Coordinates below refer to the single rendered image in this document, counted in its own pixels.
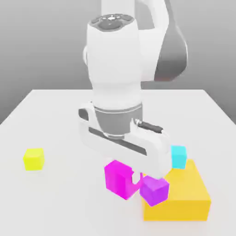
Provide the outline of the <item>small magenta cube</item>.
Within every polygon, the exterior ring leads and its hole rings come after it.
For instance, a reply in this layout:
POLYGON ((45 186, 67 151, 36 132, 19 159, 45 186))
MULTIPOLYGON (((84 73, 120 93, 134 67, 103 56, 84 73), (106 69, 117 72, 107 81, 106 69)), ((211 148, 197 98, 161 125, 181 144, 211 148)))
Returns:
POLYGON ((140 173, 137 183, 133 183, 133 170, 117 160, 104 167, 106 188, 121 198, 128 200, 143 184, 143 174, 140 173))

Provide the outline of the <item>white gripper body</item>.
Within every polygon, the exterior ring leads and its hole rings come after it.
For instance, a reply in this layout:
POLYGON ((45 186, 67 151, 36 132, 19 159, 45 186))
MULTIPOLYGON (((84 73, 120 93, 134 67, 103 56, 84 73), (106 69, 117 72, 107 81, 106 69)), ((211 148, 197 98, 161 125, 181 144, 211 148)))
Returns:
POLYGON ((106 159, 117 160, 155 179, 163 178, 172 168, 171 145, 168 135, 156 133, 130 122, 130 133, 123 139, 108 138, 88 121, 79 119, 82 142, 106 159))

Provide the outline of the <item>small cyan cube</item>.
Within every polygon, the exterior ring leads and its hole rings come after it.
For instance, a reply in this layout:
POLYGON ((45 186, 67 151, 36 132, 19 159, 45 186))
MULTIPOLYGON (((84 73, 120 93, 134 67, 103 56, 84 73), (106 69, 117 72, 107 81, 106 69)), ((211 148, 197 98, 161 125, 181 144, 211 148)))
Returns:
POLYGON ((185 146, 171 146, 172 168, 185 169, 187 163, 187 150, 185 146))

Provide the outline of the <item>large orange box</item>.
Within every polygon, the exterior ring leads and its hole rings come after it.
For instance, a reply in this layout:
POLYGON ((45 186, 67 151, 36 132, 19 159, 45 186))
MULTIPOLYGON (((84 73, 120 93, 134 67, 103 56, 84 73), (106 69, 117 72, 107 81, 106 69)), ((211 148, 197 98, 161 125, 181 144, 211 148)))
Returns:
POLYGON ((211 198, 192 159, 185 169, 172 169, 165 180, 170 184, 167 200, 155 206, 142 200, 144 221, 207 220, 211 198))

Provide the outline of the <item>small yellow cube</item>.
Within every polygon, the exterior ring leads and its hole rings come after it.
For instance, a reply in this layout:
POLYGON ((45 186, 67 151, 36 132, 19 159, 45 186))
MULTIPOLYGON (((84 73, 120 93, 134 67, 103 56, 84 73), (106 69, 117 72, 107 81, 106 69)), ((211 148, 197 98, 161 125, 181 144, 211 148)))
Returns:
POLYGON ((23 156, 23 161, 27 171, 42 170, 45 162, 43 148, 28 148, 23 156))

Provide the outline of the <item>small purple cube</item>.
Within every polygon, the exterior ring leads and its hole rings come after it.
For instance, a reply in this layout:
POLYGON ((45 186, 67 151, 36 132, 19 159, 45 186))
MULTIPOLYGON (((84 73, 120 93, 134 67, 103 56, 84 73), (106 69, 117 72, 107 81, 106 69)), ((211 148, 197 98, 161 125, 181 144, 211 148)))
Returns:
POLYGON ((154 179, 150 176, 143 178, 143 184, 140 187, 141 197, 153 207, 168 199, 170 184, 164 179, 154 179))

